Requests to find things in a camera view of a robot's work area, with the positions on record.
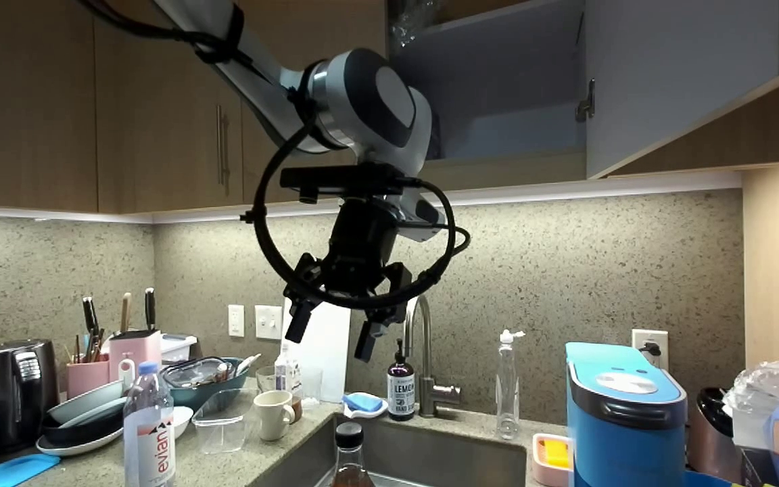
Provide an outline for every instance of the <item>kitchen counter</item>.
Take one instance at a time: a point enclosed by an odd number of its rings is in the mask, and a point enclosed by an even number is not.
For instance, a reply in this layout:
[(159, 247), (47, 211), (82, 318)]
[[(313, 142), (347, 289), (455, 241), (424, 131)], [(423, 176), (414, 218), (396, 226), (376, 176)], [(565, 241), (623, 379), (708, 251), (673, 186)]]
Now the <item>kitchen counter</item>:
[[(177, 485), (193, 487), (243, 487), (251, 485), (265, 469), (270, 469), (276, 461), (282, 461), (296, 445), (308, 439), (324, 420), (330, 420), (339, 411), (339, 407), (322, 403), (304, 414), (300, 423), (296, 423), (286, 437), (278, 445), (262, 445), (257, 439), (250, 439), (240, 453), (231, 454), (201, 454), (201, 441), (194, 427), (189, 427), (180, 445), (177, 445)], [(414, 418), (408, 423), (399, 423), (404, 427), (423, 427), (423, 431), (442, 431), (442, 433), (457, 433), (472, 439), (495, 439), (495, 418), (478, 414), (478, 411), (457, 411), (455, 420), (427, 420)], [(547, 423), (523, 423), (523, 433), (516, 445), (530, 449), (534, 433), (565, 433), (561, 425)], [(63, 462), (44, 476), (28, 483), (34, 487), (61, 487), (61, 485), (82, 485), (82, 487), (117, 487), (124, 485), (121, 476), (121, 441), (98, 449), (84, 457), (63, 457)]]

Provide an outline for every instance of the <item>spray bottle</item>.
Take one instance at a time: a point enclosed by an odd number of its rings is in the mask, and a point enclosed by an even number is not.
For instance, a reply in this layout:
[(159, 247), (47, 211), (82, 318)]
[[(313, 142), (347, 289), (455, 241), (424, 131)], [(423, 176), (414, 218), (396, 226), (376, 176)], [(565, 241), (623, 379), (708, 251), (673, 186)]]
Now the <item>spray bottle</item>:
[(499, 439), (514, 441), (519, 433), (519, 370), (514, 358), (514, 341), (526, 333), (504, 330), (499, 339), (499, 373), (495, 373), (495, 407), (499, 407)]

